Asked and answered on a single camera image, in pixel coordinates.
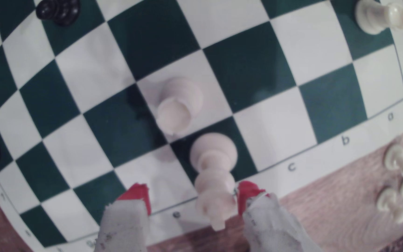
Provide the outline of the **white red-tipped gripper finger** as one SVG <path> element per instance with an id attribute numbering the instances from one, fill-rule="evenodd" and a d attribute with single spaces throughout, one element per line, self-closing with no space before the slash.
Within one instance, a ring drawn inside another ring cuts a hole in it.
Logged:
<path id="1" fill-rule="evenodd" d="M 151 205 L 147 184 L 133 184 L 104 209 L 95 252 L 146 252 Z"/>
<path id="2" fill-rule="evenodd" d="M 273 192 L 251 181 L 238 184 L 238 213 L 251 252 L 321 252 L 299 220 Z"/>

